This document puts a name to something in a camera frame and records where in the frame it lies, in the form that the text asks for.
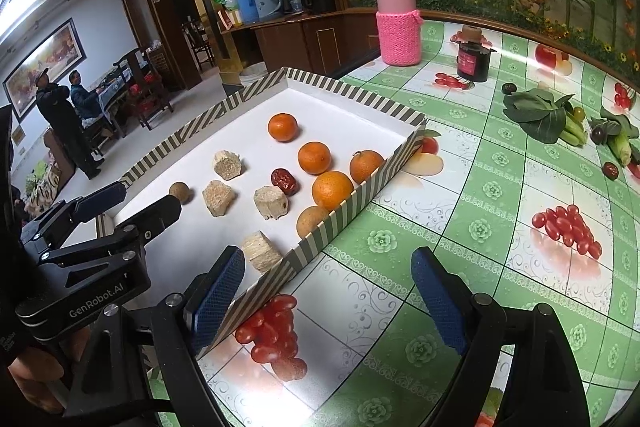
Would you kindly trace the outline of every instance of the jar label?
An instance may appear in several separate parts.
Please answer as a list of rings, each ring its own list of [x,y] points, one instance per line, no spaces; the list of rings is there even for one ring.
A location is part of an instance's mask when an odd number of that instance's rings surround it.
[[[466,74],[476,74],[476,58],[460,50],[458,52],[458,70]]]

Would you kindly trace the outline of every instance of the shoe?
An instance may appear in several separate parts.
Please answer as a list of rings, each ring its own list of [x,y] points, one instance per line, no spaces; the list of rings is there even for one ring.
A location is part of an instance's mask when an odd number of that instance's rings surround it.
[[[91,174],[87,174],[87,178],[89,178],[90,180],[93,180],[98,174],[100,174],[100,169],[95,169],[94,172],[92,172]]]

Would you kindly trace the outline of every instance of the cork lid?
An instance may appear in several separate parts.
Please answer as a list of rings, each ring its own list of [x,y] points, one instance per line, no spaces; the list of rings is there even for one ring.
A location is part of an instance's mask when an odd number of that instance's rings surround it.
[[[482,30],[476,26],[462,26],[462,39],[466,42],[482,41]]]

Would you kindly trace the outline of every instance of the man standing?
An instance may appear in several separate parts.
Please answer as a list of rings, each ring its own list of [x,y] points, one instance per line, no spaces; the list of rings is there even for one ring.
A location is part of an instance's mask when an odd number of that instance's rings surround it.
[[[80,85],[80,73],[78,70],[71,71],[69,74],[69,83],[71,84],[71,102],[74,103],[80,118],[89,120],[102,115],[100,102],[98,102],[99,88],[95,91],[87,91]]]
[[[67,100],[69,88],[51,84],[48,71],[49,68],[45,68],[36,79],[38,110],[49,122],[73,162],[86,174],[87,178],[92,180],[100,173],[98,166],[104,160],[96,161],[92,156],[91,146],[82,129],[82,122]]]

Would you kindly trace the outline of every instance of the pink thermos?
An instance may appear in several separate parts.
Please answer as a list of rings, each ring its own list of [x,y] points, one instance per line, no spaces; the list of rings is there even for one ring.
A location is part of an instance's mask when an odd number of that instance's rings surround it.
[[[378,0],[380,54],[390,66],[414,66],[420,62],[422,18],[415,0]]]

